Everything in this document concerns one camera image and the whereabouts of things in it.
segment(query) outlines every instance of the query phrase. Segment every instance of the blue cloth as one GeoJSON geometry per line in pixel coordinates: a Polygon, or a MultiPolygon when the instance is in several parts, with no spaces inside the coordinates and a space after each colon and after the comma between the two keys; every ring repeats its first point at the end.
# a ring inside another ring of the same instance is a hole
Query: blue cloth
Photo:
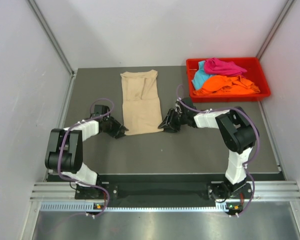
{"type": "Polygon", "coordinates": [[[199,70],[196,71],[194,78],[192,80],[193,86],[195,90],[199,90],[204,85],[205,81],[214,76],[215,74],[207,74],[204,70],[205,61],[200,61],[199,70]]]}

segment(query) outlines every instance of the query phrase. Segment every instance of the folded clothes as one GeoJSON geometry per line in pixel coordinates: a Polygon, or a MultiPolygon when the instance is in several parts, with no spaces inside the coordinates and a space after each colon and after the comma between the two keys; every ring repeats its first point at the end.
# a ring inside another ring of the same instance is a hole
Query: folded clothes
{"type": "Polygon", "coordinates": [[[123,122],[129,129],[125,135],[148,134],[163,131],[156,70],[124,72],[121,75],[123,95],[123,122]]]}
{"type": "Polygon", "coordinates": [[[237,66],[233,61],[225,62],[215,57],[205,61],[204,71],[206,74],[218,74],[230,77],[247,72],[246,69],[237,66]]]}
{"type": "Polygon", "coordinates": [[[250,80],[242,76],[222,76],[210,77],[203,84],[202,88],[193,91],[195,95],[245,95],[258,94],[259,88],[250,80]]]}
{"type": "Polygon", "coordinates": [[[214,76],[214,74],[206,74],[204,70],[205,61],[200,61],[199,63],[199,70],[196,71],[194,78],[192,80],[193,86],[195,90],[199,90],[202,88],[205,81],[207,81],[209,78],[214,76]]]}

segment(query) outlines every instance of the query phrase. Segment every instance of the metal floor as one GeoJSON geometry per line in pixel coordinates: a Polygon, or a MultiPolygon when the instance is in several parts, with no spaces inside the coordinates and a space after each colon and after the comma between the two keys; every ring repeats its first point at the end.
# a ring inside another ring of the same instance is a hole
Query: metal floor
{"type": "MultiPolygon", "coordinates": [[[[158,71],[157,89],[162,118],[175,106],[176,88],[185,86],[185,66],[150,66],[116,68],[80,68],[66,115],[69,127],[89,117],[90,105],[98,98],[109,98],[115,108],[111,114],[123,123],[122,85],[120,73],[158,71]]],[[[260,152],[249,165],[252,173],[277,173],[278,167],[257,102],[198,103],[198,109],[241,106],[254,121],[260,133],[260,152]]],[[[179,133],[150,133],[113,139],[106,133],[83,143],[84,162],[100,174],[188,174],[225,173],[228,149],[217,129],[194,129],[182,126],[179,133]]]]}
{"type": "Polygon", "coordinates": [[[289,202],[254,202],[240,218],[223,212],[107,212],[100,218],[40,212],[33,240],[300,240],[289,202]]]}

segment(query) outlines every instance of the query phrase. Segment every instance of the wire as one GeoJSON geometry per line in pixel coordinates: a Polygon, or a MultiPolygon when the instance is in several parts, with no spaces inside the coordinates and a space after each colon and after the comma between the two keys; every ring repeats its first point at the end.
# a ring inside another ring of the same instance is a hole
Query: wire
{"type": "MultiPolygon", "coordinates": [[[[77,126],[79,126],[79,125],[81,125],[81,124],[83,124],[83,123],[87,123],[87,122],[90,122],[90,121],[93,121],[93,120],[97,120],[97,119],[101,119],[101,118],[103,118],[103,117],[106,117],[106,116],[108,116],[108,115],[114,110],[115,104],[114,104],[113,101],[111,101],[111,100],[108,99],[108,98],[99,98],[99,99],[97,99],[96,101],[94,101],[93,104],[91,105],[91,107],[90,107],[90,112],[91,112],[91,109],[92,109],[93,105],[94,105],[95,103],[101,101],[101,100],[105,100],[105,101],[110,102],[111,105],[112,105],[112,106],[111,106],[111,109],[110,109],[107,113],[105,113],[105,114],[102,114],[102,115],[99,115],[99,116],[95,116],[95,117],[89,118],[89,119],[87,119],[87,120],[83,120],[83,121],[78,122],[78,123],[75,123],[75,124],[73,124],[71,127],[69,127],[68,130],[65,132],[64,137],[63,137],[63,139],[62,139],[62,143],[61,143],[61,147],[60,147],[60,153],[59,153],[59,158],[58,158],[58,163],[57,163],[57,173],[58,173],[58,175],[59,175],[59,177],[60,177],[61,179],[66,180],[66,181],[69,181],[69,182],[79,182],[79,183],[81,183],[82,185],[86,185],[86,186],[89,186],[89,187],[92,187],[92,188],[100,189],[100,190],[102,190],[102,191],[106,194],[107,200],[106,200],[106,202],[105,202],[105,204],[104,204],[104,207],[102,208],[102,210],[101,210],[97,215],[95,215],[96,217],[99,217],[100,215],[102,215],[102,214],[105,212],[106,208],[108,207],[108,204],[109,204],[109,201],[110,201],[110,194],[109,194],[109,192],[108,192],[105,188],[103,188],[102,186],[93,185],[93,184],[88,184],[88,183],[85,183],[85,182],[81,182],[81,181],[79,181],[79,180],[77,180],[77,179],[75,179],[75,178],[63,176],[62,173],[61,173],[61,161],[62,161],[62,157],[63,157],[63,153],[64,153],[66,141],[67,141],[67,137],[68,137],[70,131],[71,131],[73,128],[75,128],[75,127],[77,127],[77,126]]],[[[50,229],[49,231],[45,232],[45,234],[51,233],[52,231],[54,231],[55,229],[57,229],[61,224],[63,224],[63,223],[65,223],[66,221],[68,221],[70,218],[72,218],[72,217],[74,217],[74,216],[79,216],[79,215],[86,215],[86,213],[85,213],[85,212],[79,212],[79,213],[75,213],[75,214],[72,214],[72,215],[66,217],[65,219],[63,219],[63,220],[61,220],[60,222],[58,222],[57,225],[54,226],[52,229],[50,229]]]]}
{"type": "Polygon", "coordinates": [[[73,186],[71,186],[71,181],[69,181],[69,185],[70,185],[70,188],[77,191],[77,189],[75,189],[73,186]]]}
{"type": "MultiPolygon", "coordinates": [[[[194,109],[194,108],[192,108],[192,107],[189,107],[189,106],[187,106],[184,102],[182,102],[182,101],[181,101],[181,97],[179,97],[179,88],[180,88],[180,87],[183,87],[183,85],[180,84],[180,85],[178,85],[178,87],[176,88],[176,96],[177,96],[177,100],[179,101],[179,103],[180,103],[181,105],[183,105],[185,108],[187,108],[187,109],[189,109],[189,110],[191,110],[191,111],[193,111],[193,112],[200,113],[200,114],[204,114],[204,113],[206,113],[206,112],[209,111],[209,110],[200,111],[200,110],[194,109]]],[[[249,178],[250,178],[251,181],[252,181],[252,188],[253,188],[253,189],[252,189],[251,197],[250,197],[248,203],[246,204],[246,206],[245,206],[245,208],[242,210],[242,212],[240,212],[240,213],[238,214],[238,216],[240,216],[240,215],[242,215],[242,214],[246,211],[246,209],[249,207],[249,205],[250,205],[250,203],[252,202],[252,199],[254,198],[254,195],[255,195],[255,180],[254,180],[254,178],[252,177],[252,175],[249,173],[249,171],[247,170],[247,164],[251,163],[252,161],[254,161],[254,160],[257,158],[257,156],[258,156],[258,154],[259,154],[259,151],[260,151],[260,138],[259,138],[258,130],[257,130],[257,128],[256,128],[256,126],[255,126],[255,124],[254,124],[254,122],[253,122],[253,121],[252,121],[252,120],[251,120],[251,119],[250,119],[243,111],[241,111],[241,110],[239,110],[239,109],[237,109],[237,108],[235,108],[235,107],[222,107],[222,108],[214,109],[214,110],[212,110],[211,112],[219,112],[219,111],[225,111],[225,110],[234,110],[234,111],[236,111],[237,113],[241,114],[241,115],[249,122],[249,124],[251,125],[251,127],[252,127],[252,129],[253,129],[253,132],[254,132],[254,134],[255,134],[255,139],[256,139],[256,150],[255,150],[253,156],[252,156],[248,161],[245,161],[245,162],[242,164],[242,166],[243,166],[243,168],[244,168],[244,170],[245,170],[246,175],[248,175],[249,178]]]]}

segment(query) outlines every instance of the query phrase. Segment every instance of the orange cloth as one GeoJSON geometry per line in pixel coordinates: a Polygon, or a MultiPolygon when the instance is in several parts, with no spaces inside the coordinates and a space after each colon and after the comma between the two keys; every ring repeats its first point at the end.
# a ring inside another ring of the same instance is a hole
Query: orange cloth
{"type": "Polygon", "coordinates": [[[258,94],[259,88],[250,80],[242,76],[210,77],[199,90],[194,90],[195,95],[245,95],[258,94]]]}

